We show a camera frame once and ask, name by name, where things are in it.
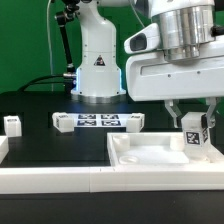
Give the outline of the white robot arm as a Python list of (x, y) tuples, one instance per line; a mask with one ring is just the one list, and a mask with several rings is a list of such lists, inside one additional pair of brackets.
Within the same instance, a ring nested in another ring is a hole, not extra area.
[(174, 118), (181, 115), (180, 99), (204, 98), (209, 109), (202, 119), (213, 127), (224, 97), (224, 27), (214, 23), (215, 0), (81, 0), (82, 64), (74, 93), (92, 102), (119, 93), (116, 28), (97, 8), (126, 5), (151, 20), (124, 43), (129, 96), (162, 100)]

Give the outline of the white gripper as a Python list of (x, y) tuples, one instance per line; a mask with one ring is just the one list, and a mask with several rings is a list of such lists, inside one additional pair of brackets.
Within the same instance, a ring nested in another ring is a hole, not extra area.
[(132, 56), (126, 63), (126, 81), (134, 101), (165, 100), (165, 108), (178, 128), (181, 111), (173, 99), (206, 98), (203, 128), (215, 126), (217, 98), (224, 96), (224, 56), (167, 63), (159, 53)]

